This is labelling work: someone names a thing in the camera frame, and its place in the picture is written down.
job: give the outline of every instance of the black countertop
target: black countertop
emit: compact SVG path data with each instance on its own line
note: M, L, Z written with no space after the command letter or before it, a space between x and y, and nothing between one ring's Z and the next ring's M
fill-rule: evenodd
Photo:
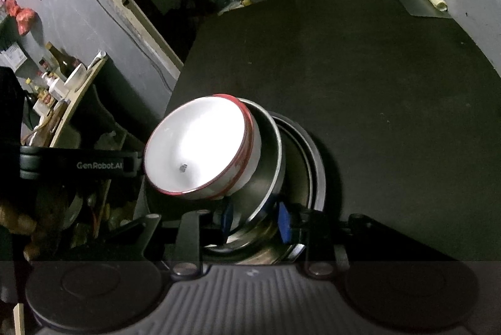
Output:
M311 133L341 218L501 260L501 79L454 20L397 0L268 0L201 27L167 112L216 92Z

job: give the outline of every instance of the metal bowl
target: metal bowl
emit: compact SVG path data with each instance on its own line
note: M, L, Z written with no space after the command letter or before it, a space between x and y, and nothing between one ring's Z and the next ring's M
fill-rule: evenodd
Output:
M257 103L240 99L250 110L261 133L261 158L249 182L231 195L234 219L231 233L251 229L264 220L274 206L284 182L286 156L280 131L270 114Z
M281 134L286 153L286 172L281 196L292 203L323 210L326 177L320 153L308 135L297 123L285 116L271 113ZM254 227L242 229L229 237L224 246L207 247L204 259L210 262L238 264L273 264L294 261L304 249L303 245L289 246L281 242L276 214Z

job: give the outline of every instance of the white bowl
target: white bowl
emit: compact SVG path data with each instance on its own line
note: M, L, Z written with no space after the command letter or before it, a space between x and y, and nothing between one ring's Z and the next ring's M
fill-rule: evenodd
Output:
M87 68L81 63L68 76L64 86L68 88L68 90L78 90L87 79L87 76Z
M245 105L231 98L192 100L157 126L144 153L146 176L157 190L185 199L218 198L235 185L254 136Z

